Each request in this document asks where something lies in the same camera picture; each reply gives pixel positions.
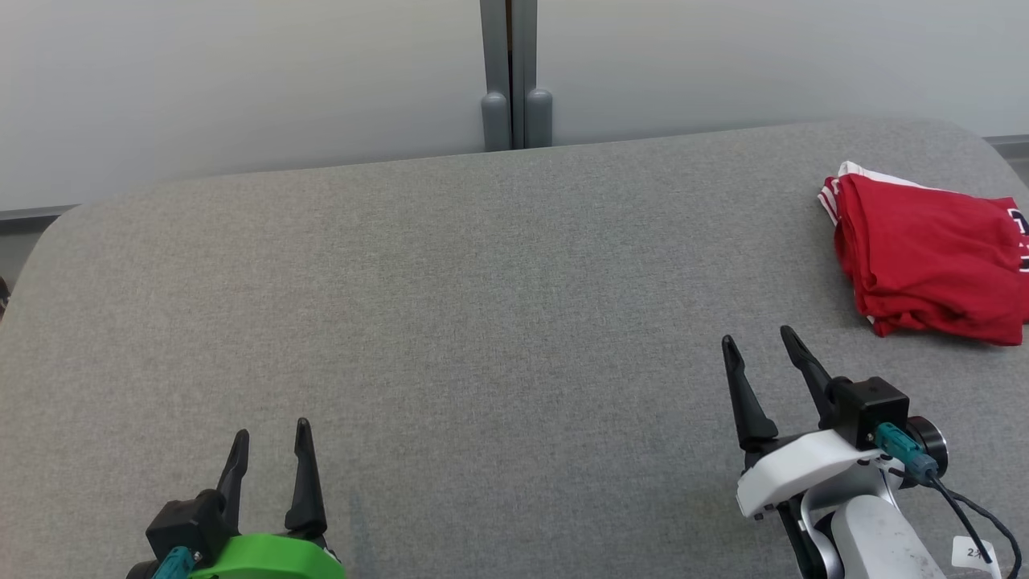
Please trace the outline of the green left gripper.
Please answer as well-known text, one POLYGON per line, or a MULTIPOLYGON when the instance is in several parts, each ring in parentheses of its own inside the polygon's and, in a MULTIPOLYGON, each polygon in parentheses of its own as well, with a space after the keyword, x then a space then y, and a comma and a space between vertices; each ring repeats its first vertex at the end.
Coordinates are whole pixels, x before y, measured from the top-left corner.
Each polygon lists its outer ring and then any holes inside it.
MULTIPOLYGON (((222 518, 233 532, 239 531, 241 483, 248 469, 249 448, 249 432, 239 429, 216 487, 224 498, 222 518)), ((341 560, 323 539, 297 538, 324 536, 327 530, 314 437, 306 418, 297 419, 294 454, 297 469, 293 502, 285 516, 285 528, 291 536, 233 536, 217 560, 196 568, 190 579, 346 579, 341 560)))

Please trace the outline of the red shorts with white trim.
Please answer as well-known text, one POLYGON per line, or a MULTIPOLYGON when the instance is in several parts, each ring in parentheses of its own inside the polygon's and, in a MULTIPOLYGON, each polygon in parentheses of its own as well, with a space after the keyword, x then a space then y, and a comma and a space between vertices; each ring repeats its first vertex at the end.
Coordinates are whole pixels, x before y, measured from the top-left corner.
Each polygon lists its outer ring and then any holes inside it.
POLYGON ((1018 346, 1029 325, 1022 236, 990 200, 839 180, 833 250, 872 332, 937 332, 1018 346))

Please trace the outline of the grey partition post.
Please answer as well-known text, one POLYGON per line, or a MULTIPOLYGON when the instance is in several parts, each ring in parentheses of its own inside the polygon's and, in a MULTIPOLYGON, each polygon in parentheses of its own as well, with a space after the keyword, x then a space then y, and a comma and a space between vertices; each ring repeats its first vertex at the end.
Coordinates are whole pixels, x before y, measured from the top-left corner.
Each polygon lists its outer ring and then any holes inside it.
POLYGON ((485 148, 549 147, 554 96, 538 84, 538 0, 478 0, 486 94, 485 148))

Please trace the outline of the grey fabric sofa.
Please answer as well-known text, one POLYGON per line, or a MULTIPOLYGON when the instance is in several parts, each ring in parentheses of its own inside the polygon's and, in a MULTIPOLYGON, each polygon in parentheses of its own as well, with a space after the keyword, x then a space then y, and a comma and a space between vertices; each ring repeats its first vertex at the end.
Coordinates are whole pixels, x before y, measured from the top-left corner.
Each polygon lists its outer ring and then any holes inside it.
POLYGON ((279 532, 311 421, 346 575, 797 579, 736 506, 724 335, 782 435, 780 326, 945 434, 1029 579, 1029 345, 881 339, 816 198, 842 162, 1029 204, 967 129, 852 118, 222 176, 74 208, 0 322, 0 579, 125 579, 251 435, 279 532))

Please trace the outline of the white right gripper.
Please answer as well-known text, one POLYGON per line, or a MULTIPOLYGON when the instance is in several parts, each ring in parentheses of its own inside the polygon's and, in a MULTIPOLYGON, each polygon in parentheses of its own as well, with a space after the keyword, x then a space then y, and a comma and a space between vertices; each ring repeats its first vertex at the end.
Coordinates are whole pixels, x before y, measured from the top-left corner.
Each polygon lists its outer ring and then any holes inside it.
MULTIPOLYGON (((833 428, 837 407, 827 393, 833 378, 791 326, 780 326, 780 336, 790 362, 807 384, 819 415, 819 428, 833 428)), ((768 505, 776 506, 803 491, 827 483, 857 466, 860 459, 877 457, 877 450, 857 450, 835 431, 804 433, 762 454, 762 448, 777 439, 777 426, 765 414, 746 376, 743 356, 731 335, 724 335, 721 349, 736 440, 745 451, 744 470, 736 484, 736 505, 742 516, 756 516, 768 505)))

